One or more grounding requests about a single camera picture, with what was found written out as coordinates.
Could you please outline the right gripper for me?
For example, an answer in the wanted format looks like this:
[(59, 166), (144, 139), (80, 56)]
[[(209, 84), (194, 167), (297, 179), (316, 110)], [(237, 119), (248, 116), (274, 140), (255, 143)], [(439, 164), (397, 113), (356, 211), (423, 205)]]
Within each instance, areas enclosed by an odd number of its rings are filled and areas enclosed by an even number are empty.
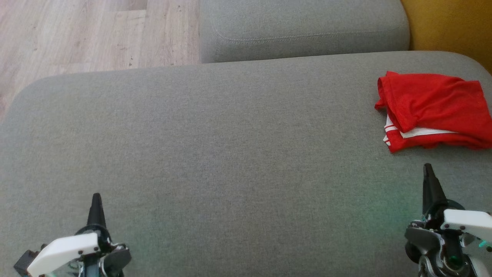
[(448, 202), (430, 163), (425, 163), (423, 173), (422, 218), (412, 221), (404, 235), (408, 258), (418, 263), (423, 256), (434, 256), (438, 265), (464, 266), (462, 249), (474, 240), (491, 252), (491, 214)]

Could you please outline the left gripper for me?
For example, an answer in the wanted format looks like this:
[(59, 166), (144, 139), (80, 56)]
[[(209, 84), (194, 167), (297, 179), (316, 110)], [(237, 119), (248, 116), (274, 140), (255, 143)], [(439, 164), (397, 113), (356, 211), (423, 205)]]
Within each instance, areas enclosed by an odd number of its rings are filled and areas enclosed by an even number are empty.
[(123, 270), (131, 260), (126, 244), (112, 241), (106, 228), (102, 197), (94, 193), (87, 227), (47, 244), (28, 264), (27, 276), (52, 277), (58, 268), (74, 263), (79, 277), (123, 277)]

